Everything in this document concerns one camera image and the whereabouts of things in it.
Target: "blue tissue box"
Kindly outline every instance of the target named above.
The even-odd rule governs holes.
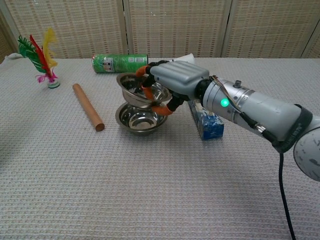
[[[199,100],[190,100],[188,104],[202,140],[223,136],[225,124],[218,115],[206,110]]]

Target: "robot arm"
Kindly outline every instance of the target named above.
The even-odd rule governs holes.
[[[185,61],[147,66],[142,73],[171,90],[177,104],[164,114],[174,112],[183,101],[200,99],[204,108],[267,139],[279,153],[295,145],[299,168],[320,181],[320,117],[304,107],[256,92],[240,81],[210,76],[207,69]]]

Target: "green can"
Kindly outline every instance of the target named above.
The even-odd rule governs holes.
[[[135,73],[148,65],[147,54],[95,54],[92,67],[96,73]]]

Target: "metal bowl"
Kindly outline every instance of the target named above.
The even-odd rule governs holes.
[[[147,99],[141,88],[145,79],[146,77],[144,76],[141,78],[136,77],[135,73],[122,73],[116,77],[116,81],[122,88],[122,95],[127,103],[139,109],[149,109],[171,98],[169,90],[156,82],[152,85],[154,101]]]
[[[128,103],[122,104],[115,113],[116,122],[124,129],[139,136],[147,136],[157,130],[167,116],[151,110],[143,110]]]

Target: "yellow feather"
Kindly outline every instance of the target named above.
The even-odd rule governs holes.
[[[43,48],[43,55],[48,63],[49,68],[55,67],[58,65],[58,63],[51,58],[50,55],[54,55],[54,52],[49,49],[49,44],[50,43],[55,43],[57,41],[56,39],[56,34],[54,30],[50,27],[48,28],[47,32],[44,33],[44,40],[42,44]]]

